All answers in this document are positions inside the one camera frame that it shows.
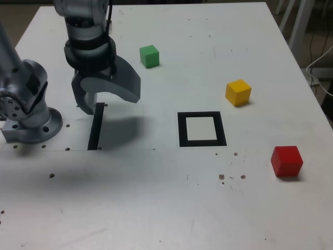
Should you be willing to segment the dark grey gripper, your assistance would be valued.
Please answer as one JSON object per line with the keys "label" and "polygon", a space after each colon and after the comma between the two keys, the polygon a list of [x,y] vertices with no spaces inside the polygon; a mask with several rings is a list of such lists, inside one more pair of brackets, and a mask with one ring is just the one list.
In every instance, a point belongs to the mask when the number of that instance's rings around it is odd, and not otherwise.
{"label": "dark grey gripper", "polygon": [[116,56],[116,73],[112,68],[87,72],[74,70],[72,89],[78,107],[87,115],[95,113],[97,93],[108,92],[121,99],[137,103],[140,100],[140,77],[122,57]]}

